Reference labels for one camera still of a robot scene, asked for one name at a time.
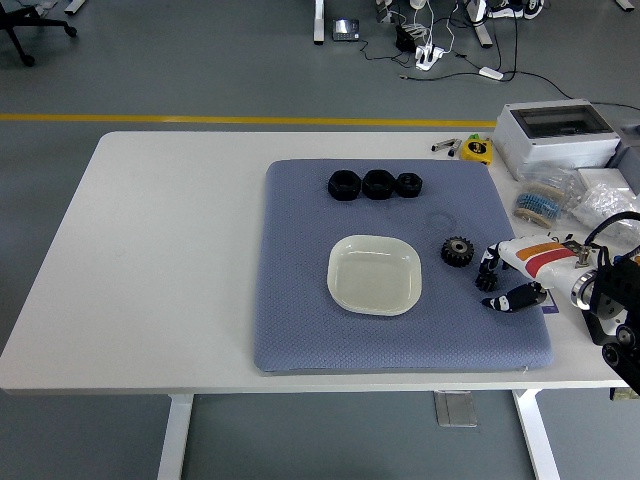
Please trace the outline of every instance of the white table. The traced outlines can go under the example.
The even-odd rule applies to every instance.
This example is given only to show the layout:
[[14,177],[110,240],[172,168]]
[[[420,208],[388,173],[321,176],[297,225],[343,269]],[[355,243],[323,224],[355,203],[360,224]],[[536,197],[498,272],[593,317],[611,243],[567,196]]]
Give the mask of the white table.
[[[445,160],[446,150],[432,154],[431,145],[468,135],[106,135],[0,358],[0,387],[172,395],[161,478],[180,475],[193,394],[513,390],[538,476],[557,477],[535,393],[625,386],[602,361],[580,313],[559,295],[563,313],[546,318],[556,358],[539,370],[269,376],[253,364],[267,167],[288,158]],[[515,182],[500,158],[489,171],[509,210]],[[514,228],[537,231],[518,222]]]

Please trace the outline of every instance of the orange stripe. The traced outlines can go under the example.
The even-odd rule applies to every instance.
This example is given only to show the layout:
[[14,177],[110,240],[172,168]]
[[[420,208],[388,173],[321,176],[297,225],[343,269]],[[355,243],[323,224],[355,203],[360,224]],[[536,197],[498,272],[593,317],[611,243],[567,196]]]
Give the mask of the orange stripe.
[[549,250],[558,250],[559,248],[564,248],[564,247],[558,242],[541,243],[540,245],[534,245],[533,247],[523,248],[518,253],[516,253],[516,257],[518,257],[520,260],[524,262],[525,260],[533,257],[534,255],[548,252]]
[[527,266],[525,268],[527,269],[527,272],[529,272],[529,275],[531,275],[533,278],[536,278],[536,275],[538,275],[538,270],[544,267],[547,263],[553,262],[555,260],[560,260],[562,258],[575,256],[576,254],[571,250],[562,247],[562,249],[560,250],[552,250],[550,252],[543,253],[542,255],[538,255],[537,257],[533,257],[527,262]]

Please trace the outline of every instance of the office chair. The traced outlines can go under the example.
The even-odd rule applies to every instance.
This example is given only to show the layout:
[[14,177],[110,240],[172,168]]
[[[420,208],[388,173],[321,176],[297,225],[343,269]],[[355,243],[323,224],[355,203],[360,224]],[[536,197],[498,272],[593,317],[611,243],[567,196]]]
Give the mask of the office chair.
[[33,27],[64,27],[64,31],[70,37],[75,37],[78,31],[69,26],[67,22],[63,22],[62,20],[49,20],[45,18],[40,18],[38,12],[35,7],[25,7],[15,10],[13,12],[7,13],[2,4],[0,4],[0,30],[6,30],[13,44],[18,49],[18,53],[20,54],[20,58],[22,59],[22,63],[24,63],[27,67],[32,67],[34,63],[36,63],[35,59],[31,55],[27,55],[22,50],[20,46],[20,42],[18,41],[18,37],[13,31],[13,27],[22,27],[22,26],[33,26]]

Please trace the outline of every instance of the plastic bag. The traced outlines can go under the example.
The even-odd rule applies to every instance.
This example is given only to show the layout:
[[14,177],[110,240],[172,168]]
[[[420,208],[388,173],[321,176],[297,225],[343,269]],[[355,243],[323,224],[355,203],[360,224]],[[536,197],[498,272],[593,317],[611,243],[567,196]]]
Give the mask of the plastic bag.
[[545,165],[519,169],[520,191],[513,209],[516,217],[552,228],[568,205],[577,201],[577,182],[571,173]]
[[[627,211],[639,211],[637,199],[617,188],[599,183],[587,190],[580,204],[572,209],[571,213],[587,227],[596,228],[612,215]],[[638,245],[640,223],[621,220],[605,228],[602,234],[626,245]]]

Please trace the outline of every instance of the blue mat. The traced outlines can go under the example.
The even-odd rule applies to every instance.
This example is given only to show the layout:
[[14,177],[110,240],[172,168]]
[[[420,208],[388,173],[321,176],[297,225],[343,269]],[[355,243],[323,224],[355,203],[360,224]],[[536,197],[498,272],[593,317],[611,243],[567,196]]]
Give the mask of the blue mat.
[[[338,202],[327,192],[336,170],[361,178],[374,168],[423,179],[417,198],[364,194]],[[408,312],[382,317],[348,312],[327,288],[329,253],[350,235],[396,237],[422,263],[422,295]],[[469,239],[470,265],[440,258],[444,241]],[[297,370],[511,370],[553,359],[542,310],[499,313],[480,304],[474,285],[487,246],[513,238],[487,167],[436,160],[285,160],[266,175],[264,230],[255,304],[255,363],[265,372]],[[498,295],[526,279],[499,272]]]

